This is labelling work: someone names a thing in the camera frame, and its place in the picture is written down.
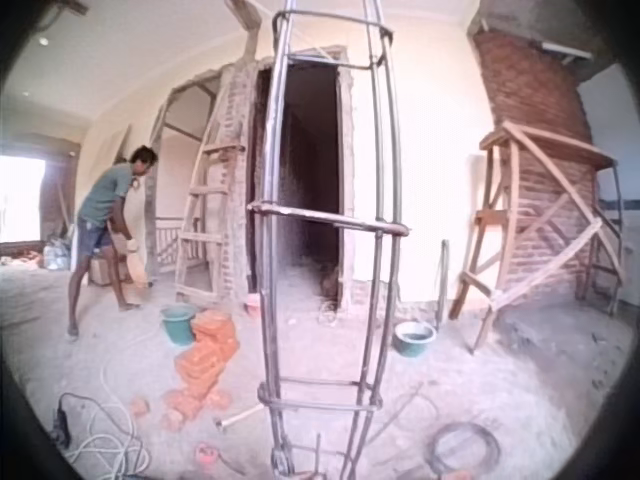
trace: man's arm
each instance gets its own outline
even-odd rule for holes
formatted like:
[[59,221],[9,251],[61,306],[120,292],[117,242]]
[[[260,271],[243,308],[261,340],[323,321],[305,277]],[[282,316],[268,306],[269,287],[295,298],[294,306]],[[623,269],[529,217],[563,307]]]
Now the man's arm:
[[116,201],[113,202],[113,223],[115,224],[116,231],[124,235],[127,241],[131,240],[131,233],[127,228],[127,223],[124,221],[124,197],[116,197]]

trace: blue t-shirt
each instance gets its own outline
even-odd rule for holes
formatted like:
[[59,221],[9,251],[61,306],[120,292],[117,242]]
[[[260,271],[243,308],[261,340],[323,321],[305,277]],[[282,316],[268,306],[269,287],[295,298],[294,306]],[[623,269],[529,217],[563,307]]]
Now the blue t-shirt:
[[117,197],[126,197],[133,172],[131,165],[121,163],[104,172],[82,202],[78,216],[99,227],[107,224]]

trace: white cable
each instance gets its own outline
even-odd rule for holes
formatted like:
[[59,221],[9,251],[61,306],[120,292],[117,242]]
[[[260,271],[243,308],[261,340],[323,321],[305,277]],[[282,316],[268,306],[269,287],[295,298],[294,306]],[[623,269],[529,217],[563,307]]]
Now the white cable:
[[[148,340],[152,336],[155,336],[156,333],[157,332],[154,330],[147,335],[143,335],[137,338],[136,340],[123,347],[120,351],[114,352],[102,364],[102,367],[100,368],[100,383],[102,384],[102,388],[105,390],[107,395],[111,397],[110,399],[113,400],[114,403],[102,405],[98,401],[90,397],[83,397],[81,395],[75,395],[73,393],[63,394],[63,397],[65,395],[68,395],[71,397],[90,401],[96,405],[96,409],[94,410],[91,418],[89,419],[89,422],[87,423],[87,438],[80,444],[80,446],[76,450],[68,452],[66,454],[66,457],[68,461],[73,464],[83,453],[95,453],[98,458],[100,458],[105,468],[109,471],[109,473],[98,477],[98,480],[116,480],[118,478],[121,478],[125,474],[137,475],[144,472],[151,463],[151,455],[149,451],[144,448],[142,440],[136,436],[136,426],[133,418],[131,418],[131,415],[129,414],[129,411],[127,410],[125,405],[120,401],[118,396],[113,392],[113,390],[111,390],[107,383],[106,370],[109,366],[109,363],[116,355],[122,354],[122,352],[131,348],[132,346],[142,341]],[[109,414],[109,409],[114,409],[115,412],[120,412],[124,415],[126,428],[121,427],[120,424],[112,417],[112,415]],[[107,417],[107,419],[116,427],[117,430],[125,435],[125,441],[122,441],[114,435],[93,432],[93,423],[98,413],[100,412],[102,412]],[[114,444],[114,447],[107,448],[92,446],[97,440],[108,440]],[[105,458],[104,454],[115,454],[116,458],[112,462],[109,462],[109,460]],[[127,458],[129,455],[135,455],[134,458],[136,459],[132,468],[127,468]]]

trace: dark doorway opening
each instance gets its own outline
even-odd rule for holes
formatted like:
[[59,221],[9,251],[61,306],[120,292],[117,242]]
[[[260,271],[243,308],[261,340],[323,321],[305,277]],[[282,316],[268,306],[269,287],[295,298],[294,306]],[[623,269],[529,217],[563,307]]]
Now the dark doorway opening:
[[[249,159],[248,200],[260,197],[262,146],[271,69],[258,76]],[[280,154],[279,203],[341,213],[338,72],[300,63],[289,68]],[[327,224],[279,217],[278,272],[283,297],[339,300],[340,231]],[[249,222],[250,284],[256,287],[255,221]]]

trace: wooden scaffold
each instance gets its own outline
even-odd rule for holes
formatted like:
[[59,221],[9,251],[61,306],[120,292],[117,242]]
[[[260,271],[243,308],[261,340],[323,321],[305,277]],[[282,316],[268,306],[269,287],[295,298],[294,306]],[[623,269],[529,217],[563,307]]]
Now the wooden scaffold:
[[[595,271],[605,272],[615,277],[615,286],[609,304],[609,313],[615,313],[618,301],[618,291],[622,285],[624,272],[622,263],[622,199],[617,174],[617,162],[593,145],[575,140],[570,137],[558,135],[533,127],[518,125],[505,121],[495,131],[487,135],[480,147],[487,152],[486,181],[482,208],[476,212],[475,227],[477,231],[474,245],[471,250],[469,264],[466,270],[460,274],[460,287],[458,295],[451,307],[450,318],[456,319],[462,311],[469,287],[474,286],[489,300],[489,310],[485,315],[480,332],[476,338],[473,351],[475,352],[486,341],[489,331],[500,309],[511,304],[517,298],[529,292],[533,287],[543,282],[549,275],[561,268],[587,243],[590,243],[590,253],[586,264],[585,281],[578,297],[584,299],[593,279]],[[493,191],[492,182],[495,169],[496,152],[501,150],[501,179]],[[518,224],[518,203],[520,196],[520,152],[525,149],[532,154],[562,187],[563,193],[546,210],[538,209],[538,215],[524,230],[516,230]],[[597,195],[593,196],[593,202],[588,202],[580,196],[575,185],[572,185],[562,171],[557,167],[552,158],[576,159],[583,162],[596,171],[613,169],[616,191],[618,195],[618,218],[609,219],[597,205]],[[500,198],[503,198],[502,206],[497,209]],[[553,221],[553,216],[569,200],[573,201],[580,214],[585,218],[587,228],[575,239],[570,240]],[[489,226],[499,225],[503,231],[503,243],[501,250],[479,264],[482,243]],[[516,245],[530,237],[541,227],[548,225],[564,242],[563,250],[558,253],[546,265],[536,272],[531,273],[520,282],[509,285],[507,289],[507,275]],[[618,241],[618,249],[614,250],[603,226],[606,226]],[[609,259],[610,266],[597,262],[599,251],[603,249]],[[500,262],[498,278],[495,288],[491,288],[480,280],[479,275]]]

